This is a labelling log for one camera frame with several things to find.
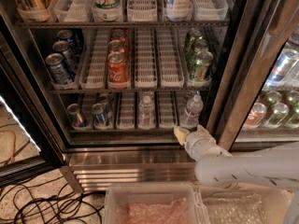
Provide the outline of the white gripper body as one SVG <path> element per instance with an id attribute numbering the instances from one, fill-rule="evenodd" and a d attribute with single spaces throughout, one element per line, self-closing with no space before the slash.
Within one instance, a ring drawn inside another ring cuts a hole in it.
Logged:
<path id="1" fill-rule="evenodd" d="M 184 148 L 195 161 L 200 161 L 207 156 L 231 157 L 227 150 L 217 145 L 216 140 L 209 133 L 199 131 L 187 135 Z"/>

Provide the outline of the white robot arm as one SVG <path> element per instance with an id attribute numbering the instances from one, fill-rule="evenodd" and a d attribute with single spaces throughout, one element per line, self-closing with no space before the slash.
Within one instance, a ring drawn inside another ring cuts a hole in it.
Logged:
<path id="1" fill-rule="evenodd" d="M 194 174 L 200 183 L 217 186 L 249 183 L 294 192 L 283 224 L 299 224 L 299 143 L 233 155 L 217 145 L 203 126 L 188 130 L 176 126 L 174 135 L 195 161 Z"/>

